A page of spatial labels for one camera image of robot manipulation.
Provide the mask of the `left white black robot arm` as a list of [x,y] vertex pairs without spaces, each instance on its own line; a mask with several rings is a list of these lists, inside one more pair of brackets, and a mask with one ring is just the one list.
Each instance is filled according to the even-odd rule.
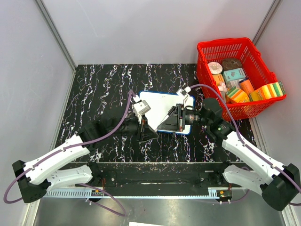
[[101,141],[113,134],[135,136],[138,142],[146,142],[158,137],[158,123],[142,116],[134,118],[110,118],[92,121],[82,127],[77,134],[49,153],[32,161],[18,160],[12,167],[15,182],[24,203],[42,198],[47,192],[75,184],[97,186],[104,182],[96,163],[64,169],[71,161],[95,151]]

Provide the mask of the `blue framed whiteboard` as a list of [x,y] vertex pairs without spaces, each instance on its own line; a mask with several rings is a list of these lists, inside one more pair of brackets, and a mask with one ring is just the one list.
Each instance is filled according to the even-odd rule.
[[150,107],[145,117],[153,130],[162,122],[172,106],[183,103],[183,98],[179,95],[163,92],[141,91],[139,98],[145,100]]

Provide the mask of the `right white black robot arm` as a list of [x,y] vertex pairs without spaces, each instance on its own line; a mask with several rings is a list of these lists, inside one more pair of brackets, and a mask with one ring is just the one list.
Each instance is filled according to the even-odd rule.
[[236,126],[222,118],[222,108],[215,98],[206,98],[201,110],[176,104],[170,109],[160,109],[162,120],[159,130],[179,131],[185,125],[205,126],[206,134],[225,150],[233,153],[252,171],[239,169],[227,163],[214,174],[218,186],[228,183],[245,187],[262,196],[273,209],[283,211],[301,191],[299,169],[292,163],[284,165],[248,142]]

